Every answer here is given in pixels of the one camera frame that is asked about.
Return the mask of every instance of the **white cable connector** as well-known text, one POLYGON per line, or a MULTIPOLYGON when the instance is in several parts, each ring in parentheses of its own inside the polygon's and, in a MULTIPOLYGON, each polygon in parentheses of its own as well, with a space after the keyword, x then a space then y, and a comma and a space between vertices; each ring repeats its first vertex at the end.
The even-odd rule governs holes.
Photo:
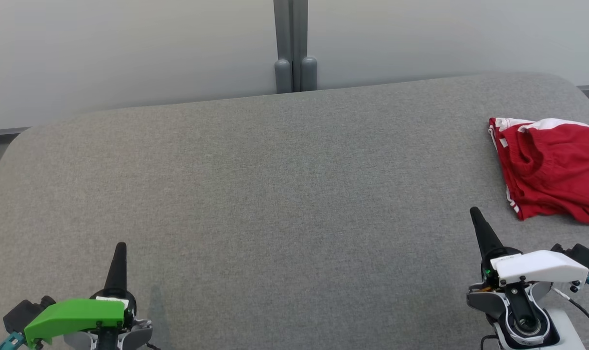
POLYGON ((561 292, 558 288, 552 287, 552 290, 554 292, 556 292, 559 296, 567 299, 567 301, 571 300, 571 297, 569 297, 568 295, 566 295, 565 293, 561 292))

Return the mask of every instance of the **white panel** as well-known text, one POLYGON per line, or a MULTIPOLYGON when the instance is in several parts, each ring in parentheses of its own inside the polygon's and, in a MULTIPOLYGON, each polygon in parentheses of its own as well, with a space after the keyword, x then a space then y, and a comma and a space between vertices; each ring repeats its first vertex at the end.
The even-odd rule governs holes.
POLYGON ((275 93, 265 0, 0 0, 0 129, 275 93))
POLYGON ((318 88, 484 71, 589 85, 589 0, 310 0, 318 88))

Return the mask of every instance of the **folded red clothing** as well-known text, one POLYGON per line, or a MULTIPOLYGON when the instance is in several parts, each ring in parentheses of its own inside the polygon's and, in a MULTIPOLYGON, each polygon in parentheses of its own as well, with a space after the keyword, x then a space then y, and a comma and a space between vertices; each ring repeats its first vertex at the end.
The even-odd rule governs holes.
POLYGON ((489 133, 519 219, 567 213, 589 224, 587 124, 490 118, 489 133))

